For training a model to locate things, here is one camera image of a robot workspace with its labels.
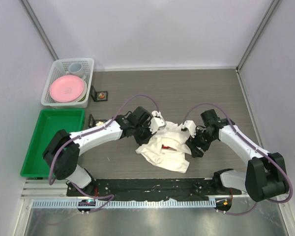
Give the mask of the white printed t-shirt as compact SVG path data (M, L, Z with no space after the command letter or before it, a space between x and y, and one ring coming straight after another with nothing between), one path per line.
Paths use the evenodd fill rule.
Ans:
M189 167L185 155L191 154L185 144L188 138L189 134L181 131L181 125L168 121L147 144L139 146L136 153L156 167L184 174Z

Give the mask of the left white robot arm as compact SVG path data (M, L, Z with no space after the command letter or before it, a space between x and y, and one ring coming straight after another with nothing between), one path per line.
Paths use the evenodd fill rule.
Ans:
M126 115L118 115L103 125L87 130L68 133L64 129L56 132L42 156L57 180L67 180L73 190L84 196L94 194L96 184L92 175L78 165L79 157L86 151L101 144L134 137L137 144L147 144L157 131L155 118L158 111L148 112L143 107Z

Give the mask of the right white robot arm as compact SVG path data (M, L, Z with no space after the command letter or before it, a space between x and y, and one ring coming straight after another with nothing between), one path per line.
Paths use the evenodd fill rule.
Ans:
M245 136L229 118L221 119L214 109L201 114L203 125L184 120L182 131L190 136L185 142L192 157L203 157L214 141L226 144L246 165L245 172L224 169L214 173L212 188L217 194L224 194L229 188L248 193L255 202L286 194L289 184L286 180L284 157L270 153L257 146Z

